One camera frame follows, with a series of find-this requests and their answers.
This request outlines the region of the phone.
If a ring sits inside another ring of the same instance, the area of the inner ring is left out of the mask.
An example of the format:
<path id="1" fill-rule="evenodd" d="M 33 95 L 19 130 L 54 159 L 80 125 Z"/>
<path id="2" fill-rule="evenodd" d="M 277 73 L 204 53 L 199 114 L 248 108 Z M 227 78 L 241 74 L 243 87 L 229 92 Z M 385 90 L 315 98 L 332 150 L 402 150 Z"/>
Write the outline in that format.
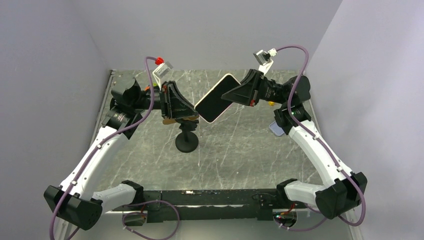
<path id="1" fill-rule="evenodd" d="M 231 74 L 225 74 L 195 105 L 194 109 L 208 124 L 215 122 L 232 104 L 222 95 L 238 87 L 240 82 Z"/>

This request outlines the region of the lilac phone case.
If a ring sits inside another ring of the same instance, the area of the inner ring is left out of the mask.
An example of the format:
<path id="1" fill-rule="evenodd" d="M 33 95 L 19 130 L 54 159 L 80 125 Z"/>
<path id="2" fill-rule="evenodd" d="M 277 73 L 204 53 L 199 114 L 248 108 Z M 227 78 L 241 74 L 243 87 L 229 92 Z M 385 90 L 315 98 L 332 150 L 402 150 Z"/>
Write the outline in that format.
<path id="1" fill-rule="evenodd" d="M 285 135 L 284 130 L 277 124 L 276 121 L 272 122 L 268 128 L 270 129 L 270 131 L 276 136 L 276 137 L 281 137 L 283 135 Z"/>

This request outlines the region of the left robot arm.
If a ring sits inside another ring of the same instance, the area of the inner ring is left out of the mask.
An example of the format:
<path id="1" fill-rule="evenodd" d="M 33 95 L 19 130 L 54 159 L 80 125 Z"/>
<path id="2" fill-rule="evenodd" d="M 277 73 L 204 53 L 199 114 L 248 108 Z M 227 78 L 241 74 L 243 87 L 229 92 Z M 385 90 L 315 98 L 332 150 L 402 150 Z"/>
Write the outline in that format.
<path id="1" fill-rule="evenodd" d="M 49 186 L 43 195 L 56 217 L 85 231 L 108 211 L 125 205 L 137 210 L 143 205 L 144 188 L 133 181 L 125 180 L 103 191 L 96 188 L 114 155 L 151 111 L 159 110 L 164 124 L 180 125 L 176 145 L 181 152 L 191 152 L 199 144 L 194 133 L 199 114 L 175 81 L 142 89 L 132 79 L 115 85 L 111 95 L 109 111 L 83 159 L 59 186 Z"/>

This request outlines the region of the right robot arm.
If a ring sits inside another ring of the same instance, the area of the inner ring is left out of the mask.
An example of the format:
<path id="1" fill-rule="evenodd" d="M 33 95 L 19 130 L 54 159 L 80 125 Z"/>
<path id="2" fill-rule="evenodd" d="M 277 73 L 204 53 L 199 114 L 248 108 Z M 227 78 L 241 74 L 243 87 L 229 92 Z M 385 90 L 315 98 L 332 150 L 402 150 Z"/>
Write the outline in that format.
<path id="1" fill-rule="evenodd" d="M 310 81 L 304 75 L 277 83 L 251 69 L 240 85 L 225 91 L 221 98 L 250 107 L 260 100 L 281 105 L 274 110 L 275 122 L 303 150 L 322 184 L 286 180 L 277 186 L 276 203 L 288 208 L 294 202 L 302 202 L 316 207 L 327 219 L 334 219 L 363 203 L 368 180 L 362 172 L 355 173 L 344 164 L 320 135 L 303 105 L 311 98 L 310 89 Z"/>

